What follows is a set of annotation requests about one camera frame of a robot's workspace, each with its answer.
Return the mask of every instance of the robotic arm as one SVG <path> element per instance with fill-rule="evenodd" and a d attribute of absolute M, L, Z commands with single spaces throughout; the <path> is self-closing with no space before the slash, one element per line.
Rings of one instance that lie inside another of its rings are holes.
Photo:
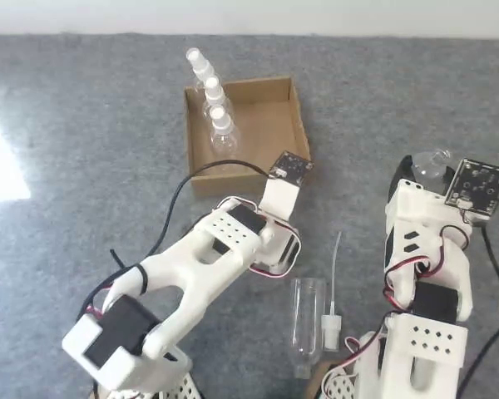
<path fill-rule="evenodd" d="M 116 279 L 101 318 L 84 314 L 64 337 L 64 350 L 112 391 L 170 390 L 192 366 L 177 343 L 209 304 L 248 268 L 283 277 L 294 266 L 301 240 L 288 219 L 312 167 L 285 152 L 270 171 L 259 206 L 238 197 L 221 201 L 185 237 Z M 160 321 L 137 298 L 168 286 L 184 294 Z"/>
<path fill-rule="evenodd" d="M 360 399 L 453 399 L 464 363 L 472 311 L 469 261 L 472 225 L 486 223 L 499 203 L 499 168 L 462 160 L 445 198 L 418 184 L 406 157 L 386 206 L 384 294 L 397 308 L 388 333 L 366 346 L 355 364 Z"/>

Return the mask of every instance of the white spray nozzle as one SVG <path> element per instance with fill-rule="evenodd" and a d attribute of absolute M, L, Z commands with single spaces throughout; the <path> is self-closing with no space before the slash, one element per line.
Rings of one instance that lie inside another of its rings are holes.
<path fill-rule="evenodd" d="M 338 350 L 338 339 L 342 329 L 342 317 L 336 314 L 322 315 L 322 329 L 324 330 L 324 347 L 327 351 Z"/>
<path fill-rule="evenodd" d="M 205 82 L 207 78 L 215 74 L 215 69 L 207 58 L 203 57 L 203 54 L 198 48 L 189 48 L 186 52 L 186 59 L 189 60 L 192 65 L 192 70 L 202 82 Z"/>
<path fill-rule="evenodd" d="M 209 111 L 210 119 L 213 121 L 215 133 L 219 135 L 228 135 L 235 124 L 223 106 L 213 106 Z"/>
<path fill-rule="evenodd" d="M 217 76 L 212 76 L 205 81 L 205 98 L 212 106 L 224 104 L 225 93 Z"/>

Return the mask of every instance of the circuit board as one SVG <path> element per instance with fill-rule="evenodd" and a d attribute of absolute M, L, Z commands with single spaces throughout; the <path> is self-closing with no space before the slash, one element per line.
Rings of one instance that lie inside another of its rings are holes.
<path fill-rule="evenodd" d="M 445 204 L 492 216 L 499 205 L 499 167 L 463 159 L 447 191 Z"/>
<path fill-rule="evenodd" d="M 293 185 L 301 186 L 304 177 L 314 167 L 314 163 L 300 156 L 285 151 L 274 163 L 269 175 L 277 179 L 288 181 Z"/>

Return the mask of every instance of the open cardboard box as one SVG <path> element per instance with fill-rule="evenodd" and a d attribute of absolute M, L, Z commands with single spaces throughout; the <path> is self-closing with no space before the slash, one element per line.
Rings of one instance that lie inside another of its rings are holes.
<path fill-rule="evenodd" d="M 242 135 L 237 159 L 266 172 L 285 150 L 311 160 L 298 95 L 290 77 L 229 81 L 222 86 L 233 103 L 235 124 Z M 203 102 L 203 91 L 185 88 L 190 173 L 219 160 L 210 147 L 209 127 L 201 114 Z M 262 193 L 265 178 L 243 166 L 214 167 L 193 177 L 191 184 L 199 196 Z"/>

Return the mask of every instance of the clear plastic bottle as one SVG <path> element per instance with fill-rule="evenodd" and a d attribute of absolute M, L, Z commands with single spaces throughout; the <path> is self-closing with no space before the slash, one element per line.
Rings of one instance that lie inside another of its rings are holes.
<path fill-rule="evenodd" d="M 187 50 L 186 59 L 192 65 L 192 71 L 195 74 L 194 88 L 199 91 L 204 88 L 205 81 L 215 75 L 215 69 L 209 60 L 203 56 L 200 49 L 196 47 Z"/>
<path fill-rule="evenodd" d="M 239 153 L 240 132 L 223 106 L 210 108 L 210 142 L 219 160 L 235 159 Z"/>
<path fill-rule="evenodd" d="M 289 357 L 296 378 L 310 378 L 311 367 L 322 355 L 322 314 L 325 280 L 295 278 L 290 286 L 292 329 Z"/>
<path fill-rule="evenodd" d="M 213 106 L 223 106 L 231 119 L 235 119 L 233 105 L 230 99 L 225 95 L 224 88 L 220 84 L 217 76 L 212 76 L 205 81 L 205 101 L 202 106 L 203 117 L 210 120 L 210 109 Z"/>
<path fill-rule="evenodd" d="M 441 192 L 443 176 L 451 161 L 451 152 L 439 148 L 413 155 L 413 172 L 418 183 L 426 189 Z"/>

